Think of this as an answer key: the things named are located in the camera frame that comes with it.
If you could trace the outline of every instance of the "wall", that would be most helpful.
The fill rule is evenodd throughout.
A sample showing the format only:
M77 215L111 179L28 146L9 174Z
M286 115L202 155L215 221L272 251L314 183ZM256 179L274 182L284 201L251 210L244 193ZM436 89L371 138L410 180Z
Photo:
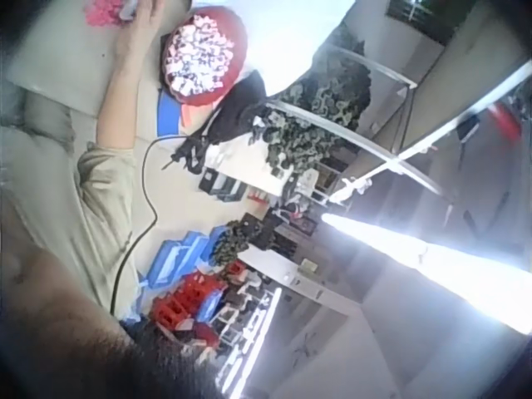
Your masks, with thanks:
M422 169L456 193L448 223L443 224L448 203L442 198L428 190L421 190L421 195L412 198L405 190L393 188L384 200L380 223L432 242L464 250L481 249L484 256L495 256L482 248L484 243L473 236L463 214L468 209L479 230L485 230L504 192L508 191L508 203L493 228L486 232L486 238L490 239L486 244L493 249L503 244L526 243L530 232L522 220L530 217L526 208L519 206L526 191L521 185L520 147L509 143L486 113L480 116L478 134L467 144L460 170L457 167L460 146L456 137L449 136L439 146L430 168ZM414 161L422 164L419 157ZM404 188L410 186L410 190L416 186L408 178L393 176L391 172L379 177L386 176L394 177L392 186L396 182L401 182ZM371 190L366 195L373 195ZM366 195L357 197L354 203L359 204L357 209L362 208L362 203L373 202ZM414 212L406 223L395 223L394 216L411 210ZM365 255L366 258L356 257L352 261L356 270L352 275L353 286L371 280L364 287L362 311L375 332L403 399L478 397L527 342L527 337L479 313L416 271L371 249Z
M319 305L311 318L287 314L281 305L248 381L249 387L270 395L315 362L319 353L337 339L337 331L347 322L345 316ZM308 357L301 352L304 343Z
M372 329L362 313L349 318L301 371L278 387L272 399L400 399Z
M455 118L462 112L473 105L473 111L482 111L498 100L529 75L529 61L530 51L521 44L513 28L490 2L479 1L431 73L416 89L403 148L413 148L418 141L437 131L441 137L456 127L459 121ZM528 68L507 81L525 63ZM484 101L477 103L486 95ZM397 132L396 126L395 121L386 124L376 142L389 147ZM420 148L433 140L421 143ZM342 177L362 177L381 163L374 155L362 152Z
M346 24L358 40L366 43L366 56L413 81L419 81L441 53L443 46L386 16L388 0L357 0L346 16ZM359 133L370 134L373 122L383 126L401 104L399 86L380 72L372 71L372 102L360 120ZM392 103L385 101L394 97Z
M314 262L318 266L315 273L317 281L346 298L356 300L347 280L342 276L342 268L337 265L333 247L328 242L327 235L321 230L322 226L319 224L312 237L308 237L287 224L275 229L278 234L298 245L293 256L296 264L301 264L304 259Z

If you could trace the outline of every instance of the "black cable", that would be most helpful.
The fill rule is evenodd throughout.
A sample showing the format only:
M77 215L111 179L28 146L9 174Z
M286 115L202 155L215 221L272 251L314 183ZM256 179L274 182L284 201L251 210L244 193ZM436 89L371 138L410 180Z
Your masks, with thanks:
M406 105L407 103L409 102L408 99L409 99L409 95L410 95L410 90L411 88L409 86L406 86L406 95L405 95L405 100L403 101L402 105L401 105L401 114L399 115L399 123L397 123L397 128L396 128L396 134L393 136L393 142L392 142L392 150L393 150L393 147L395 147L395 144L396 144L396 140L397 140L397 136L399 135L399 131L401 130L401 125L402 125L402 120L404 119L405 117L405 109L406 109ZM402 142L405 140L404 137L406 135L406 129L408 128L408 124L410 123L410 114L408 116L408 119L407 119L407 122L406 122L406 125L405 125L405 129L403 130L403 137L401 138L401 144L398 146L399 150L401 150L401 147L402 147Z
M115 277L115 285L113 286L113 294L112 294L112 297L111 297L110 312L111 312L111 314L113 316L115 316L116 297L118 295L118 286L120 285L120 278L121 278L122 272L124 271L124 267L126 266L126 263L127 263L128 259L130 258L131 254L133 253L133 250L135 249L135 247L150 232L150 230L155 227L155 225L159 221L159 214L157 214L157 210L155 209L155 206L151 202L150 197L148 196L148 192L146 191L146 186L145 186L145 167L146 167L146 161L148 159L148 154L150 153L150 150L153 148L153 146L155 144L157 144L157 143L160 143L161 141L165 141L165 140L186 140L186 139L189 139L189 138L190 137L188 137L187 135L166 135L164 137L160 137L160 138L158 138L156 140L153 140L150 143L150 145L148 146L148 149L146 150L146 152L144 153L144 159L142 161L142 169L141 169L141 174L142 174L141 175L142 194L144 195L146 203L150 207L154 218L153 218L152 222L150 223L150 225L142 233L140 233L139 236L135 239L133 244L127 250L126 255L124 256L124 258L122 259L122 262L120 263L120 266L118 267L118 271L116 272L116 277Z

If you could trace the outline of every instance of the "metal frame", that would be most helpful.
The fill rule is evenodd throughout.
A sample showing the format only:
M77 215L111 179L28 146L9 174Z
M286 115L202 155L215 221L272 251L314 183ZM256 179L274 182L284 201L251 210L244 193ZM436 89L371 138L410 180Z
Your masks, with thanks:
M406 138L406 131L410 123L410 118L412 115L412 109L414 106L414 98L416 97L416 89L406 88L406 96L403 103L397 108L396 112L401 112L399 116L399 121L397 123L397 133L396 137L392 144L392 154L397 155L401 151L403 142Z
M498 86L493 90L487 93L485 96L480 98L475 104L469 108L463 110L458 116L454 117L447 123L445 123L440 128L436 129L432 133L426 135L424 138L420 139L414 145L411 145L403 152L401 152L397 157L400 160L407 160L414 155L419 154L420 152L425 151L431 145L436 143L439 139L443 138L451 131L456 129L458 125L467 119L471 114L478 114L485 110L488 106L499 100L503 95L516 88L520 83L532 76L532 60L527 61L525 64L520 66L514 73L504 79ZM371 177L378 175L379 173L393 168L393 165L387 161L385 164L382 164L367 172L365 175L361 176L360 179L370 179Z
M312 123L313 125L321 127L326 131L330 131L334 135L342 137L345 140L351 141L362 149L374 154L382 160L385 160L385 165L388 165L387 169L394 170L399 174L405 174L410 178L414 179L420 185L432 191L434 194L440 195L442 197L447 198L448 200L451 200L451 195L447 193L443 189L443 187L438 185L434 180L421 173L414 166L393 155L390 151L380 147L375 142L367 139L363 135L359 135L358 133L350 131L348 128L340 126L337 123L331 122L321 116L314 115L312 112L305 111L302 108L292 106L285 102L271 101L267 104L267 106L278 111L286 112L292 116L304 119Z
M391 79L404 83L410 88L409 90L410 92L412 92L418 86L417 83L415 83L408 77L396 71L393 71L391 68L388 68L387 66L383 66L382 64L379 64L378 62L372 61L360 54L356 54L355 52L350 52L349 50L346 50L346 49L343 49L341 47L337 47L334 45L325 45L325 48L328 50L335 51L345 57L349 57L353 59L354 61L359 62L368 68L379 71L380 73L390 77ZM444 190L443 187L438 185L429 176L421 173L417 168L407 163L406 160L411 158L414 155L417 155L421 152L426 151L426 149L429 148L431 145L433 145L436 141L438 141L439 139L441 139L442 137L444 137L445 135L453 131L469 115L471 115L472 113L478 114L479 112L485 110L489 105L499 100L504 94L508 93L510 90L517 87L521 82L525 81L530 76L532 76L532 60L526 62L524 65L518 68L514 73L512 73L510 76L504 79L497 87L495 87L485 96L480 98L475 104L463 110L458 116L451 119L450 121L445 123L443 126L433 131L432 133L428 134L427 136L419 140L414 145L411 145L409 148L405 149L399 155L394 155L389 150L386 150L385 148L380 147L374 141L371 141L367 139L366 137L359 135L358 133L354 131L350 131L349 129L343 126L340 126L334 122L331 122L325 118L322 118L321 116L314 115L312 112L305 111L304 109L299 108L297 106L292 106L290 104L287 104L281 101L271 101L268 103L268 106L278 111L286 112L292 116L297 116L316 126L321 127L322 129L326 131L330 131L334 135L338 135L339 137L342 137L345 140L351 141L352 143L363 148L364 150L386 161L384 164L378 166L374 170L371 170L370 172L361 176L359 179L364 179L364 180L370 179L373 176L378 175L379 173L385 170L392 170L399 174L404 174L404 175L409 176L410 178L414 179L414 181L416 181L423 187L427 188L431 192L437 195L440 195L446 198L447 200L449 200L451 203L453 203L454 202L453 196L450 193L446 192L446 190ZM411 100L410 107L413 107L414 105L413 98L411 98L410 100ZM398 150L397 143L395 141L394 141L394 146L392 150Z

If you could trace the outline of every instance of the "hair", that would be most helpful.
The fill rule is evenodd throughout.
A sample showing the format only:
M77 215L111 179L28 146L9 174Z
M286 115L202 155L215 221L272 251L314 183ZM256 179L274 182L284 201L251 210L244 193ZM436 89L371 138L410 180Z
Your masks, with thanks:
M7 367L0 367L2 398L222 399L214 375L182 356L152 322L122 326L133 342L98 340L76 346L60 364L50 364L33 396Z

